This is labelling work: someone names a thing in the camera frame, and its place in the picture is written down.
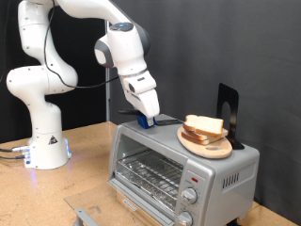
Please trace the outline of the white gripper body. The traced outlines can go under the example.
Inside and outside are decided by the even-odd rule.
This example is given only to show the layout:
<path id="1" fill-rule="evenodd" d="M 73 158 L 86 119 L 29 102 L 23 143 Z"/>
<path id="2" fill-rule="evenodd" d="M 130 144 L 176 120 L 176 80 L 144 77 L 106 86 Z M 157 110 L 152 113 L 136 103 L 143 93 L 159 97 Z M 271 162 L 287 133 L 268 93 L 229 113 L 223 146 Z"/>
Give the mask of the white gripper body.
<path id="1" fill-rule="evenodd" d="M 160 106 L 155 89 L 151 89 L 139 94 L 125 91 L 124 94 L 126 100 L 148 118 L 155 117 L 159 114 Z"/>

